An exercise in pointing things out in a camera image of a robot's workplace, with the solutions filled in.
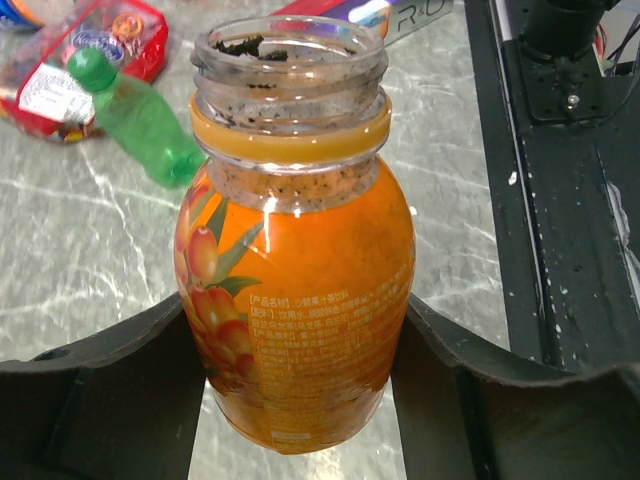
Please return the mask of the green plastic bottle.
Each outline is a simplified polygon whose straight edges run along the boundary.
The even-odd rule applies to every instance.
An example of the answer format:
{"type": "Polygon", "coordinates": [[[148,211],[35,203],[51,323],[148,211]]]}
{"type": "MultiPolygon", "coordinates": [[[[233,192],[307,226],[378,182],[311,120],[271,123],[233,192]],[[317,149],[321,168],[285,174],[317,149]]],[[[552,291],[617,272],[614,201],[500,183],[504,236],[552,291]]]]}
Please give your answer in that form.
{"type": "Polygon", "coordinates": [[[153,86],[118,71],[95,48],[77,50],[67,71],[90,94],[99,126],[150,179],[166,188],[191,183],[205,154],[153,86]]]}

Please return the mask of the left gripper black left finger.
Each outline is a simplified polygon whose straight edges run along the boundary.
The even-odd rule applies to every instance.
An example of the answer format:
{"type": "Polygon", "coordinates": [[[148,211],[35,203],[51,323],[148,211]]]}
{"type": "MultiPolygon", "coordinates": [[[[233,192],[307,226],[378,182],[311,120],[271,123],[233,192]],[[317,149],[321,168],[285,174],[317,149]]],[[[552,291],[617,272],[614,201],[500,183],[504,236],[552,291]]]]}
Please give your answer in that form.
{"type": "Polygon", "coordinates": [[[4,479],[185,479],[205,375],[179,295],[1,364],[4,479]]]}

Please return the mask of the orange juice bottle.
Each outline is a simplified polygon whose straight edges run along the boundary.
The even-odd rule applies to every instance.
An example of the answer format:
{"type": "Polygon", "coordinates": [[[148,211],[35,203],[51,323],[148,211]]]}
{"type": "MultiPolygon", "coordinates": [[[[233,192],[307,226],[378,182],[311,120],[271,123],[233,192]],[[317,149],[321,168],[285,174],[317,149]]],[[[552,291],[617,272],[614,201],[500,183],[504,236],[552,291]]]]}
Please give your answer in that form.
{"type": "Polygon", "coordinates": [[[415,271],[382,39],[347,21],[265,16],[199,35],[190,99],[206,159],[174,261],[216,402],[283,455],[338,445],[390,375],[415,271]]]}

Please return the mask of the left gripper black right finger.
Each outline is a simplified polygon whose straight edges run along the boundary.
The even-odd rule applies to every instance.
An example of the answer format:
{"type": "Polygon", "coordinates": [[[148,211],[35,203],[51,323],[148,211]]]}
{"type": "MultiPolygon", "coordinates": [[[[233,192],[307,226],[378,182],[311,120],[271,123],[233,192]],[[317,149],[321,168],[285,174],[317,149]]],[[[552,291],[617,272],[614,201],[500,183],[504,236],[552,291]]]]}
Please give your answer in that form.
{"type": "Polygon", "coordinates": [[[412,298],[392,368],[410,479],[635,479],[639,367],[572,374],[412,298]]]}

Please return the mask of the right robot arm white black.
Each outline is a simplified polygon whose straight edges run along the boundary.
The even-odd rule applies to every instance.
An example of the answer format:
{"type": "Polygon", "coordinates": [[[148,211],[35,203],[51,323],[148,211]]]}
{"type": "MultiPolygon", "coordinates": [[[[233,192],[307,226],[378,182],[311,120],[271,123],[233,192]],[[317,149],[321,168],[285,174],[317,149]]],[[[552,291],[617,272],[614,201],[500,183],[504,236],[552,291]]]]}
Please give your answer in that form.
{"type": "Polygon", "coordinates": [[[519,40],[543,60],[581,57],[591,47],[604,13],[617,4],[617,0],[536,0],[519,40]]]}

